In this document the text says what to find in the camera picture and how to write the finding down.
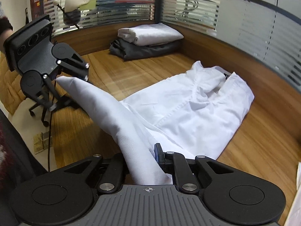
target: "yellow sticky note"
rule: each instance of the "yellow sticky note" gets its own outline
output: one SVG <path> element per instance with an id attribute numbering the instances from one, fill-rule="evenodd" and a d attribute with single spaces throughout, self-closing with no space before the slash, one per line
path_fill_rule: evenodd
<path id="1" fill-rule="evenodd" d="M 92 10 L 96 7 L 96 0 L 90 0 L 89 3 L 79 7 L 79 10 Z"/>

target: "shirt sleeve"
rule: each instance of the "shirt sleeve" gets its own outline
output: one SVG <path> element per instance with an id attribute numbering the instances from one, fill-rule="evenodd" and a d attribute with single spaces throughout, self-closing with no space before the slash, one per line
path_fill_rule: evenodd
<path id="1" fill-rule="evenodd" d="M 8 18 L 5 16 L 4 11 L 1 8 L 1 2 L 0 2 L 0 35 L 7 29 L 13 30 L 13 27 L 10 24 Z"/>

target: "camera lens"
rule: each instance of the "camera lens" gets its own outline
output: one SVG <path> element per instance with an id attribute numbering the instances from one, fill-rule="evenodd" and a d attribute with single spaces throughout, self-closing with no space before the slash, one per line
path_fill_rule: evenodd
<path id="1" fill-rule="evenodd" d="M 41 32 L 41 36 L 46 35 L 48 31 L 49 31 L 49 28 L 48 28 L 48 27 L 44 28 L 44 29 L 42 30 L 42 32 Z"/>
<path id="2" fill-rule="evenodd" d="M 28 46 L 34 45 L 37 42 L 38 37 L 39 37 L 38 34 L 33 35 L 31 39 L 29 39 L 28 41 Z"/>
<path id="3" fill-rule="evenodd" d="M 21 55 L 22 53 L 24 53 L 25 51 L 25 45 L 22 45 L 19 49 L 18 49 L 18 55 Z"/>

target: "paper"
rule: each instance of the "paper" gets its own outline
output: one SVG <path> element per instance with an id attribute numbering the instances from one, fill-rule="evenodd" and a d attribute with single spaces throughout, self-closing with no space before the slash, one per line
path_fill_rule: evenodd
<path id="1" fill-rule="evenodd" d="M 290 212 L 288 213 L 284 226 L 301 225 L 301 162 L 298 164 L 297 170 L 297 193 L 294 198 Z"/>
<path id="2" fill-rule="evenodd" d="M 83 11 L 83 10 L 92 10 L 96 7 L 96 0 L 90 0 L 89 3 L 82 5 L 79 7 L 79 10 Z"/>

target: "stack of folded cloth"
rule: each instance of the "stack of folded cloth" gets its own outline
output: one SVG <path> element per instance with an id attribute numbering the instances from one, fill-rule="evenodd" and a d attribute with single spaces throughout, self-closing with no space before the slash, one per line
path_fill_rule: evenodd
<path id="1" fill-rule="evenodd" d="M 111 43 L 110 52 L 124 60 L 172 53 L 184 38 L 180 32 L 162 23 L 122 28 L 118 30 L 118 37 Z"/>

